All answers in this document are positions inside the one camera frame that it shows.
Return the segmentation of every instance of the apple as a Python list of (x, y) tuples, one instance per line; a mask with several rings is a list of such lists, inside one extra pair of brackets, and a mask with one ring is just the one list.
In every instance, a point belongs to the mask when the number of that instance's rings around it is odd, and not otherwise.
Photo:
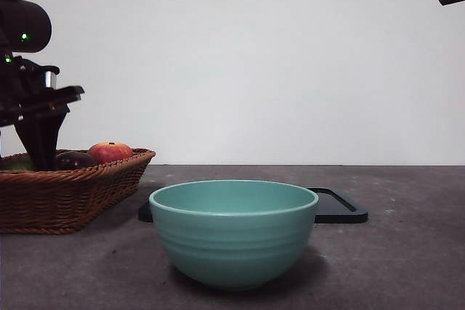
[(92, 145), (87, 152), (96, 158), (99, 163), (109, 163), (132, 156), (132, 149), (129, 145), (118, 142), (100, 142)]
[(55, 168), (58, 171), (76, 170), (77, 168), (92, 167), (98, 165), (98, 161), (86, 152), (62, 152), (55, 156)]

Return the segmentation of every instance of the table surface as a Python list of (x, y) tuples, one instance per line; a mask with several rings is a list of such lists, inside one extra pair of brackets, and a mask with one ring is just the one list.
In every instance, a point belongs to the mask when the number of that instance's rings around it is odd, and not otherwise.
[[(178, 272), (137, 219), (157, 187), (201, 179), (337, 189), (369, 220), (317, 224), (292, 269), (258, 290), (212, 290)], [(80, 232), (0, 236), (0, 308), (462, 310), (464, 209), (457, 166), (148, 166), (135, 194)]]

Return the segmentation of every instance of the white wall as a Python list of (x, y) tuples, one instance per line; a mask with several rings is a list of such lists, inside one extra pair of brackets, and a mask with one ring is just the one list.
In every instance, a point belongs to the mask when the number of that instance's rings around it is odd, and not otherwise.
[[(465, 164), (465, 4), (30, 0), (53, 23), (59, 147), (153, 163)], [(22, 146), (2, 129), (3, 155)]]

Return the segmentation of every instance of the red apple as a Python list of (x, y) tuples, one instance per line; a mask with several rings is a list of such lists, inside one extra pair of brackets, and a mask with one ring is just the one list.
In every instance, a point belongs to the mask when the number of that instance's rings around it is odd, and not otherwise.
[(87, 152), (99, 163), (109, 163), (132, 156), (132, 149), (128, 145), (118, 142), (100, 142), (92, 145)]

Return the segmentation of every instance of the basket rim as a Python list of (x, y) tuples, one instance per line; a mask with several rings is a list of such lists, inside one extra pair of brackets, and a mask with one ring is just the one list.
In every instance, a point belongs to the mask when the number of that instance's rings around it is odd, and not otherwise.
[[(66, 149), (57, 150), (57, 152), (65, 152)], [(74, 150), (76, 152), (86, 152), (86, 150)], [(130, 158), (123, 160), (116, 160), (109, 163), (101, 163), (92, 167), (78, 168), (76, 170), (61, 170), (61, 171), (28, 171), (28, 170), (0, 170), (0, 181), (14, 181), (15, 179), (24, 181), (30, 179), (31, 181), (69, 181), (69, 180), (82, 180), (90, 179), (96, 176), (110, 176), (118, 173), (122, 169), (139, 166), (140, 163), (150, 161), (151, 158), (156, 156), (156, 152), (145, 148), (132, 148), (133, 155)], [(18, 156), (26, 155), (27, 153), (18, 153), (9, 155), (3, 159), (16, 158)]]

